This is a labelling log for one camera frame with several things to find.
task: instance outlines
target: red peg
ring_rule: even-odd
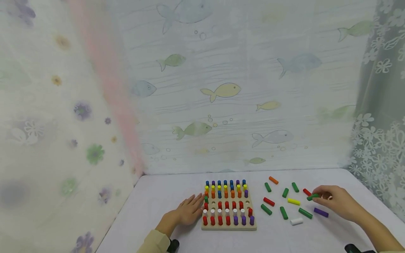
[[[312,195],[307,189],[303,189],[303,192],[304,192],[305,194],[307,194],[308,196],[311,196],[311,195]]]
[[[268,203],[268,204],[271,205],[271,206],[274,206],[274,205],[275,205],[275,203],[274,203],[273,201],[269,200],[269,199],[266,198],[266,197],[263,199],[263,201],[266,202],[266,203]]]

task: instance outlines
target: white tablecloth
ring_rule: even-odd
[[[278,185],[269,181],[272,176]],[[201,219],[195,226],[178,227],[171,239],[180,242],[179,253],[340,253],[344,246],[355,244],[361,251],[373,249],[366,234],[354,223],[343,220],[332,211],[306,200],[303,188],[312,191],[319,185],[339,185],[376,216],[396,238],[405,245],[405,224],[381,203],[354,176],[343,169],[272,170],[260,172],[230,172],[208,174],[177,174],[143,176],[118,214],[97,253],[134,253],[145,236],[159,223],[162,215],[177,208],[186,197],[204,191],[205,181],[246,179],[256,212],[257,231],[202,231]],[[264,183],[272,192],[268,193]],[[299,193],[291,183],[296,182]],[[282,198],[284,188],[288,197],[301,201],[301,207],[313,213],[314,207],[329,212],[329,218],[316,213],[310,220],[298,213],[298,206]],[[274,201],[268,216],[260,205],[263,197]],[[284,206],[290,219],[302,217],[304,223],[291,226],[283,220],[279,207]]]

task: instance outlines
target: white cylinder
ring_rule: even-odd
[[[290,220],[290,223],[293,226],[301,224],[302,222],[304,222],[304,220],[302,218],[297,218],[297,219]]]

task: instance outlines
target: black object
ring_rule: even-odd
[[[369,250],[365,252],[361,252],[354,244],[348,244],[345,246],[345,251],[347,253],[375,253],[374,250]]]
[[[179,248],[180,243],[179,241],[177,241],[176,239],[174,239],[173,241],[170,240],[170,245],[167,248],[167,252],[168,253],[175,253],[177,251],[177,249]]]

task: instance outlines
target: sleeve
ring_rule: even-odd
[[[137,253],[165,253],[170,246],[167,235],[157,230],[149,232]]]

